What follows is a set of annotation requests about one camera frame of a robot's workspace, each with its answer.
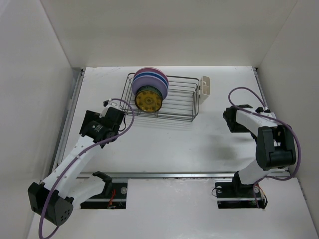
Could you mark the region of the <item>lilac plate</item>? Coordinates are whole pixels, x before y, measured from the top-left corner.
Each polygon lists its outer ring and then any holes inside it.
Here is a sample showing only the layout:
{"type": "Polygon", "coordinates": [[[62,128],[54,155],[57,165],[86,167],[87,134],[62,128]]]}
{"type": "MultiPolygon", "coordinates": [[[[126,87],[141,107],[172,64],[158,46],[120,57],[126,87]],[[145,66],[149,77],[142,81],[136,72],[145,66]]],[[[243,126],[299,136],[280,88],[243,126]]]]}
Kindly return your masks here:
{"type": "Polygon", "coordinates": [[[141,76],[133,80],[132,82],[132,92],[137,93],[138,89],[143,86],[152,86],[160,91],[162,98],[165,99],[168,94],[168,87],[163,80],[153,77],[153,76],[141,76]]]}

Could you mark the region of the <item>pink plate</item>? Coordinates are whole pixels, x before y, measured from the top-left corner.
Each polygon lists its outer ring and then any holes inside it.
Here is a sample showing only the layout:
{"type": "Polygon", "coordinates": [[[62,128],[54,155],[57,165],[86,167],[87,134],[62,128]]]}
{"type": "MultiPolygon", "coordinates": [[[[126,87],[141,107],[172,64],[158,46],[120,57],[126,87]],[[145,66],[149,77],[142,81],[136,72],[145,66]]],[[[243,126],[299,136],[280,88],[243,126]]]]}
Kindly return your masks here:
{"type": "Polygon", "coordinates": [[[165,81],[165,84],[168,88],[169,86],[169,81],[168,78],[166,76],[166,74],[161,71],[160,69],[154,68],[154,67],[143,67],[141,69],[139,69],[135,74],[134,74],[134,80],[138,77],[138,75],[143,74],[145,72],[152,72],[154,74],[158,74],[161,75],[161,77],[163,78],[163,80],[165,81]]]}

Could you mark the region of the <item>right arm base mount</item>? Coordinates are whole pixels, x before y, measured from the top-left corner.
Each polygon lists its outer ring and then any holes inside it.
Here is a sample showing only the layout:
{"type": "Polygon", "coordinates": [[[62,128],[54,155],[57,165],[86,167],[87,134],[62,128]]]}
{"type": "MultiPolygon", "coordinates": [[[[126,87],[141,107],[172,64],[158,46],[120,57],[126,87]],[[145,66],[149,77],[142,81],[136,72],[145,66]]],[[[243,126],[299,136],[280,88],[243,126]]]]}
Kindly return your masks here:
{"type": "Polygon", "coordinates": [[[212,195],[218,209],[265,209],[268,199],[259,186],[244,185],[236,189],[232,182],[215,182],[212,195]]]}

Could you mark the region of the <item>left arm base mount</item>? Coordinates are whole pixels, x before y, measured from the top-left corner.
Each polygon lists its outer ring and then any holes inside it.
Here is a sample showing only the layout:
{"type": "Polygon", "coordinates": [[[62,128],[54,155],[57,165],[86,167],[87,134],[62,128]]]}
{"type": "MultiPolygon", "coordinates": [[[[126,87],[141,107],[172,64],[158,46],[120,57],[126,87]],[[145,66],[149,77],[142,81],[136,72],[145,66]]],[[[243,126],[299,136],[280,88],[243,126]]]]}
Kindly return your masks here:
{"type": "Polygon", "coordinates": [[[126,209],[128,193],[127,181],[115,181],[111,189],[104,189],[101,194],[95,195],[80,205],[80,209],[126,209]]]}

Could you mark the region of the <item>white cutlery holder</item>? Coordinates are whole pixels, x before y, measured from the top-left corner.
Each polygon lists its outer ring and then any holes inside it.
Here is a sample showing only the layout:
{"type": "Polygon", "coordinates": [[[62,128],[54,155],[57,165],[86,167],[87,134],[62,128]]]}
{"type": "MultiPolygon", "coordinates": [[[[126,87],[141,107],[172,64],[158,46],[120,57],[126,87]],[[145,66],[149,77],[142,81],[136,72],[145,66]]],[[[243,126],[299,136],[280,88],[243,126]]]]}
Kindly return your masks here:
{"type": "Polygon", "coordinates": [[[210,96],[210,78],[208,76],[202,76],[199,85],[199,104],[203,104],[204,101],[210,96]]]}

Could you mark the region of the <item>aluminium front rail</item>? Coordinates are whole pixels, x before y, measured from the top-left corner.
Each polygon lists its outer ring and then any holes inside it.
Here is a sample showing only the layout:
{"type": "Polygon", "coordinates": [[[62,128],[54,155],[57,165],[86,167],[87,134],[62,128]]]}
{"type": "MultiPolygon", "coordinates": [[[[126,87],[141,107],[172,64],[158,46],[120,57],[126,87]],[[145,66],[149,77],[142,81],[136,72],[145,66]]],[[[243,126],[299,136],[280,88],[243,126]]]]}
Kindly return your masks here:
{"type": "Polygon", "coordinates": [[[112,178],[128,179],[190,179],[232,178],[234,172],[105,172],[112,178]]]}

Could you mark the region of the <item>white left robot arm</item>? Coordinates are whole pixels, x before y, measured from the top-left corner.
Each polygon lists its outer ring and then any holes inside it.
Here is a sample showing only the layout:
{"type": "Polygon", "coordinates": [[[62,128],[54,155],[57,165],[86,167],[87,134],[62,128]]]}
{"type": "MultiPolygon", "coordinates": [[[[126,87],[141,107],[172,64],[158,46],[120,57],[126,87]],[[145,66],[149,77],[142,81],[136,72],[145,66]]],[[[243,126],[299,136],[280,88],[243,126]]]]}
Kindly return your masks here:
{"type": "Polygon", "coordinates": [[[29,186],[27,192],[33,212],[41,215],[46,207],[45,219],[59,227],[87,199],[110,195],[112,178],[103,172],[93,173],[82,186],[76,185],[76,179],[105,146],[94,144],[109,138],[115,141],[124,118],[125,113],[114,106],[104,108],[102,113],[86,111],[80,136],[71,152],[41,183],[33,182],[29,186]]]}

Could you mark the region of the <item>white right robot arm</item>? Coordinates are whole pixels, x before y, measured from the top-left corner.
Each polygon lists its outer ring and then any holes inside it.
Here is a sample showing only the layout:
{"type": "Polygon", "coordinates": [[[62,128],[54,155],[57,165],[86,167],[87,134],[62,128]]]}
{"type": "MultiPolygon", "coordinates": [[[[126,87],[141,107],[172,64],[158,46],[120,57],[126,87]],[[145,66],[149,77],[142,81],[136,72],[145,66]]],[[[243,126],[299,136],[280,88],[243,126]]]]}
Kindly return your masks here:
{"type": "Polygon", "coordinates": [[[256,181],[277,169],[296,162],[294,137],[287,126],[273,119],[274,114],[263,107],[231,106],[223,113],[231,133],[250,133],[256,143],[255,159],[232,179],[231,191],[243,196],[256,181]]]}

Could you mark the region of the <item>wire dish rack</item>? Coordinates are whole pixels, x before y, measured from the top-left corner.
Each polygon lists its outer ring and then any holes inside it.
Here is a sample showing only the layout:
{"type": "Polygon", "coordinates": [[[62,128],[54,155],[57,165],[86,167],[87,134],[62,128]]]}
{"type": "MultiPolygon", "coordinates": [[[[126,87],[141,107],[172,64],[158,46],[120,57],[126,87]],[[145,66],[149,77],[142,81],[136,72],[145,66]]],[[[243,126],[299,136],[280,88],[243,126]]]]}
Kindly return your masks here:
{"type": "Polygon", "coordinates": [[[129,73],[122,99],[131,105],[137,116],[192,122],[199,113],[199,79],[169,75],[168,80],[165,99],[151,86],[142,87],[135,95],[132,92],[133,73],[129,73]]]}

